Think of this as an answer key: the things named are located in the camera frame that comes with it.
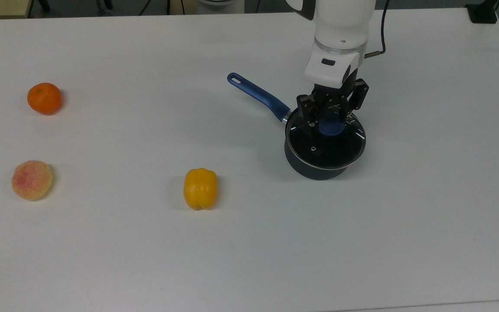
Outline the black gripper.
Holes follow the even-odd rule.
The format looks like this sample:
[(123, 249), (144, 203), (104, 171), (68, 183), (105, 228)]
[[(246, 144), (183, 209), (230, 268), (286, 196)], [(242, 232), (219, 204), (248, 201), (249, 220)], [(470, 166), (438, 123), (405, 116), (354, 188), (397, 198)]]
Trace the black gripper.
[(369, 86), (364, 79), (357, 79), (357, 74), (358, 70), (356, 69), (338, 89), (315, 84), (313, 94), (301, 94), (296, 98), (299, 114), (308, 130), (318, 130), (316, 101), (327, 108), (339, 107), (338, 109), (334, 108), (334, 110), (340, 113), (342, 123), (346, 122), (348, 115), (362, 107)]

